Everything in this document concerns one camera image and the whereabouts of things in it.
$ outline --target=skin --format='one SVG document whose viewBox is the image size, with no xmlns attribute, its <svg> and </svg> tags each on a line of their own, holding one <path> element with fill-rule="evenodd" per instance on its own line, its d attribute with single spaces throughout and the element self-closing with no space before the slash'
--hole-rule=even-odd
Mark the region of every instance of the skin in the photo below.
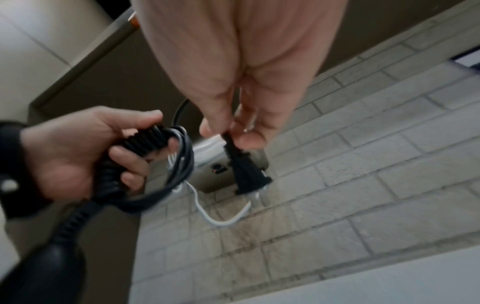
<svg viewBox="0 0 480 304">
<path fill-rule="evenodd" d="M 277 135 L 325 60 L 347 0 L 132 0 L 156 58 L 202 111 L 200 133 L 243 149 Z M 240 107 L 232 115 L 235 88 Z"/>
<path fill-rule="evenodd" d="M 145 159 L 116 141 L 162 121 L 160 111 L 139 112 L 96 107 L 26 128 L 20 134 L 27 166 L 42 194 L 49 199 L 82 199 L 92 194 L 95 163 L 108 151 L 110 158 L 125 167 L 121 181 L 131 190 L 143 187 L 149 174 Z M 168 148 L 148 159 L 166 158 L 177 150 L 171 139 Z"/>
</svg>

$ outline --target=white cable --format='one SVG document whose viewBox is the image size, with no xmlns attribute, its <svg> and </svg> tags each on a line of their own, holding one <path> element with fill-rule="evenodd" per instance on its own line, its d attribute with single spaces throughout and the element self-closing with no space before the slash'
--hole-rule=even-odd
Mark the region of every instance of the white cable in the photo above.
<svg viewBox="0 0 480 304">
<path fill-rule="evenodd" d="M 170 166 L 173 166 L 173 164 L 175 163 L 175 159 L 177 157 L 177 154 L 171 154 L 168 156 L 168 163 L 170 164 Z M 250 210 L 250 208 L 252 207 L 252 203 L 250 201 L 248 201 L 248 203 L 245 205 L 245 207 L 243 207 L 242 210 L 240 210 L 239 213 L 237 213 L 234 217 L 232 217 L 231 219 L 227 220 L 227 221 L 217 221 L 217 220 L 214 220 L 213 218 L 210 217 L 210 215 L 205 211 L 205 209 L 200 205 L 199 203 L 199 193 L 197 192 L 197 189 L 195 187 L 192 186 L 192 184 L 190 184 L 189 182 L 187 181 L 184 181 L 184 183 L 186 183 L 193 191 L 193 194 L 195 195 L 195 205 L 197 207 L 197 209 L 200 211 L 200 213 L 203 215 L 203 217 L 210 223 L 210 224 L 213 224 L 215 226 L 222 226 L 222 227 L 225 227 L 225 226 L 230 226 L 230 225 L 233 225 L 235 224 L 236 222 L 238 222 L 242 217 L 244 217 L 246 215 L 246 213 Z M 175 189 L 172 190 L 173 193 L 178 193 L 182 190 L 182 184 L 180 184 L 178 187 L 176 187 Z"/>
</svg>

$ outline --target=brick wall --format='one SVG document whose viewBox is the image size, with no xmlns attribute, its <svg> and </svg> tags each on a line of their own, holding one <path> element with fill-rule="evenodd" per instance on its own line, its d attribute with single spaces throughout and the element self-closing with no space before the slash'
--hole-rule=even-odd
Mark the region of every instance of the brick wall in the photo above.
<svg viewBox="0 0 480 304">
<path fill-rule="evenodd" d="M 192 195 L 142 217 L 130 304 L 231 302 L 480 243 L 480 45 L 466 1 L 317 76 L 266 152 L 271 205 Z M 159 180 L 152 180 L 150 188 Z M 202 204 L 227 219 L 233 188 Z"/>
</svg>

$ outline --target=black cable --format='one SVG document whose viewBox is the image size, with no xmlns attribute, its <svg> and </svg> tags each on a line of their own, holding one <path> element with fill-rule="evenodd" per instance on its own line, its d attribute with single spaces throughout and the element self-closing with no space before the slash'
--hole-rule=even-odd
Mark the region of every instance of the black cable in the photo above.
<svg viewBox="0 0 480 304">
<path fill-rule="evenodd" d="M 165 186 L 150 194 L 128 198 L 128 188 L 120 179 L 120 175 L 126 169 L 113 162 L 108 154 L 105 154 L 96 166 L 91 201 L 82 204 L 60 224 L 53 234 L 52 241 L 75 241 L 85 224 L 105 205 L 115 206 L 127 213 L 145 211 L 166 198 L 174 188 L 188 179 L 195 164 L 193 146 L 187 131 L 178 126 L 177 122 L 189 102 L 188 99 L 185 99 L 180 104 L 173 116 L 170 128 L 155 125 L 146 130 L 139 130 L 135 135 L 120 143 L 138 156 L 145 157 L 153 151 L 167 147 L 170 138 L 176 138 L 178 140 L 177 157 L 168 174 Z"/>
</svg>

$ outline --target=floor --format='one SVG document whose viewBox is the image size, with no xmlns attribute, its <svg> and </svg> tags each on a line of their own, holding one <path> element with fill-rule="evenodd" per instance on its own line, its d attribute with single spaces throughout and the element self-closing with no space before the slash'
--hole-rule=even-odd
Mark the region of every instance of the floor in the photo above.
<svg viewBox="0 0 480 304">
<path fill-rule="evenodd" d="M 0 120 L 27 106 L 111 23 L 93 0 L 0 0 Z"/>
<path fill-rule="evenodd" d="M 269 207 L 220 229 L 184 190 L 144 214 L 129 303 L 228 303 L 479 244 L 480 76 L 448 61 L 480 45 L 479 14 L 468 0 L 317 76 L 266 150 Z M 233 190 L 202 204 L 227 219 Z"/>
</svg>

